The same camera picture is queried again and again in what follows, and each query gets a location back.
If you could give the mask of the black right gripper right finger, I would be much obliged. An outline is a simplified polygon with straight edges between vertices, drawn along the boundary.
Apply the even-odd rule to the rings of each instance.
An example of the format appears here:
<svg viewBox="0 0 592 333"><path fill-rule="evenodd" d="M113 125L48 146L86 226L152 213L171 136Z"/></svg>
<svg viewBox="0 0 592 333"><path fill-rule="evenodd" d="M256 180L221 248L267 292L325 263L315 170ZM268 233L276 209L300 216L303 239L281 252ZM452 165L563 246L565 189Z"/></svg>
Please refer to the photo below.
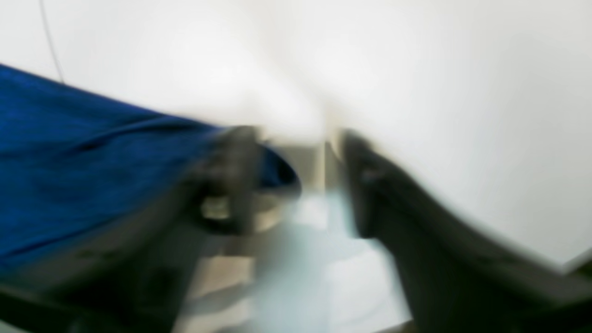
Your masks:
<svg viewBox="0 0 592 333"><path fill-rule="evenodd" d="M361 238L391 253L419 333L589 333L591 266L561 275L465 225L352 130L340 153Z"/></svg>

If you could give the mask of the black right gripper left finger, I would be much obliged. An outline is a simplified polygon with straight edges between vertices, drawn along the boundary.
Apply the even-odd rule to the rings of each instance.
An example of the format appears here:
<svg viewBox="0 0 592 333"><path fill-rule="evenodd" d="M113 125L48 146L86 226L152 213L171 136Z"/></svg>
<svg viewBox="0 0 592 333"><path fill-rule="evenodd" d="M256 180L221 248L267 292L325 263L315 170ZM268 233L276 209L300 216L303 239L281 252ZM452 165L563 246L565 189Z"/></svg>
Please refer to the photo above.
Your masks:
<svg viewBox="0 0 592 333"><path fill-rule="evenodd" d="M209 233L252 229L263 157L253 126L215 135L153 202L2 276L2 322L30 333L170 333Z"/></svg>

